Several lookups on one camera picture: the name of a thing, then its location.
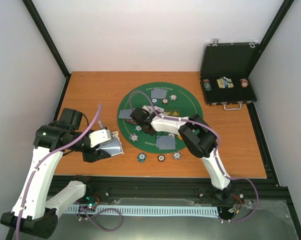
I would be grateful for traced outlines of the green blue poker chip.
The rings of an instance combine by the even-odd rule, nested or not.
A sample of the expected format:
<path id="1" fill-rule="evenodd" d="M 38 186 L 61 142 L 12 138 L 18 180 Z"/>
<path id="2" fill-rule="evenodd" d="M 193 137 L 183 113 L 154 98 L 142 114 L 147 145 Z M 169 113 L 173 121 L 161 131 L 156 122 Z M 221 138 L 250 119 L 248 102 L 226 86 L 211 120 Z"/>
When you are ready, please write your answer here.
<path id="1" fill-rule="evenodd" d="M 141 132 L 142 131 L 142 128 L 139 125 L 136 125 L 134 127 L 134 129 L 135 129 L 136 132 Z"/>

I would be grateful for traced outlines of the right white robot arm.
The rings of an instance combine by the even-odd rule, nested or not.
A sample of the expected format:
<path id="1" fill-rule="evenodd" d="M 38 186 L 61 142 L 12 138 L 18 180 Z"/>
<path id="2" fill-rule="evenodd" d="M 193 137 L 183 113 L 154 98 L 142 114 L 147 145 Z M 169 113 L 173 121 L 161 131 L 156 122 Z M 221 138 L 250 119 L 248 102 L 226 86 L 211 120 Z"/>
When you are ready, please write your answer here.
<path id="1" fill-rule="evenodd" d="M 135 108 L 130 117 L 149 135 L 166 132 L 181 136 L 188 151 L 203 162 L 214 190 L 211 197 L 225 204 L 233 194 L 234 186 L 219 156 L 219 137 L 198 115 L 190 117 L 167 116 L 154 110 Z"/>

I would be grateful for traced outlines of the purple white chip stack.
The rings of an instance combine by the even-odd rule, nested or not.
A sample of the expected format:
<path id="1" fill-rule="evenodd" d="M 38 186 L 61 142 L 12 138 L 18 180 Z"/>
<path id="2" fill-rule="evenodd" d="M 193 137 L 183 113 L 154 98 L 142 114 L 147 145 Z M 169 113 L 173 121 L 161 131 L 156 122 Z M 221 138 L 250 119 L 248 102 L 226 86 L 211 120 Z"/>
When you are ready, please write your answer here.
<path id="1" fill-rule="evenodd" d="M 182 155 L 179 151 L 176 151 L 172 154 L 172 157 L 175 159 L 175 160 L 180 160 Z"/>

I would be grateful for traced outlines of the grey card deck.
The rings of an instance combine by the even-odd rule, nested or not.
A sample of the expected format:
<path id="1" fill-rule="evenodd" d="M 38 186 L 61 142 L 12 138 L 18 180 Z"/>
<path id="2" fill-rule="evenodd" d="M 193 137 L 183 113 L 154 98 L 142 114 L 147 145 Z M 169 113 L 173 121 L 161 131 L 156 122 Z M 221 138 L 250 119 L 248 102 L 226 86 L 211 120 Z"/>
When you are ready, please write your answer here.
<path id="1" fill-rule="evenodd" d="M 113 141 L 106 144 L 101 144 L 95 153 L 100 159 L 106 159 L 120 155 L 119 149 L 119 142 Z"/>

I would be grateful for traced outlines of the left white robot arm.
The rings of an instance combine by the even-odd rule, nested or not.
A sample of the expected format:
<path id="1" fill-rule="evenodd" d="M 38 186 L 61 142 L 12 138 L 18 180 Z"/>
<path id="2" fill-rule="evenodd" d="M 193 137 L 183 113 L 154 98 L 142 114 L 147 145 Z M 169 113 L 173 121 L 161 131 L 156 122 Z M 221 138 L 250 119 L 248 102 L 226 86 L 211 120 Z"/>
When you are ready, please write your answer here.
<path id="1" fill-rule="evenodd" d="M 104 126 L 92 130 L 100 122 L 99 109 L 87 128 L 80 132 L 85 115 L 75 109 L 64 108 L 58 120 L 41 126 L 35 133 L 32 160 L 21 194 L 10 212 L 5 212 L 0 223 L 15 231 L 15 239 L 25 233 L 48 239 L 57 227 L 60 216 L 77 200 L 90 201 L 95 189 L 86 176 L 75 180 L 47 200 L 54 172 L 66 150 L 82 153 L 83 160 L 94 163 L 110 157 L 100 146 L 112 142 L 112 132 Z"/>

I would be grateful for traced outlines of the green blue chip stack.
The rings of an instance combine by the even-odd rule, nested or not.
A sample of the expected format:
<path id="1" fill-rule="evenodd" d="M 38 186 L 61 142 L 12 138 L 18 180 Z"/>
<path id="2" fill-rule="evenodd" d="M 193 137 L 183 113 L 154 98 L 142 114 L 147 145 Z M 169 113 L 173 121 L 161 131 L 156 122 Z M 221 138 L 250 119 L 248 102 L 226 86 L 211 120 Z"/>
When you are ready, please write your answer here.
<path id="1" fill-rule="evenodd" d="M 140 154 L 138 154 L 138 156 L 137 156 L 137 161 L 140 162 L 140 163 L 145 162 L 146 159 L 147 159 L 147 156 L 146 156 L 145 153 L 140 153 Z"/>

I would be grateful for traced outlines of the triangular red dealer button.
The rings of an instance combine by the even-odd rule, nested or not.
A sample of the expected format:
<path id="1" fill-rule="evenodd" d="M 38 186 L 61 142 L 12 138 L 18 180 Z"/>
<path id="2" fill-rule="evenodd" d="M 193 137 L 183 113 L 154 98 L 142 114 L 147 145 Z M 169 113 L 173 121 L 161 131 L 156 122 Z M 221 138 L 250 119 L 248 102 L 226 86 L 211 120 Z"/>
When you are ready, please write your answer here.
<path id="1" fill-rule="evenodd" d="M 136 122 L 133 119 L 126 119 L 126 121 L 132 125 L 136 125 Z"/>

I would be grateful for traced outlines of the red brown chip stack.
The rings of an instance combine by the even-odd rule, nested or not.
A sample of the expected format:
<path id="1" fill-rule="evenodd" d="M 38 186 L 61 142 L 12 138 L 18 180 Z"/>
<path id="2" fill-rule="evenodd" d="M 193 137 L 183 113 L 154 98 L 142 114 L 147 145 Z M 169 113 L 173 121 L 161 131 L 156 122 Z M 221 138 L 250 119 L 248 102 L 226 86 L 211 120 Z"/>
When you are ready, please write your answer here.
<path id="1" fill-rule="evenodd" d="M 157 156 L 157 160 L 159 162 L 164 162 L 166 160 L 166 157 L 163 154 L 160 154 L 160 155 Z"/>

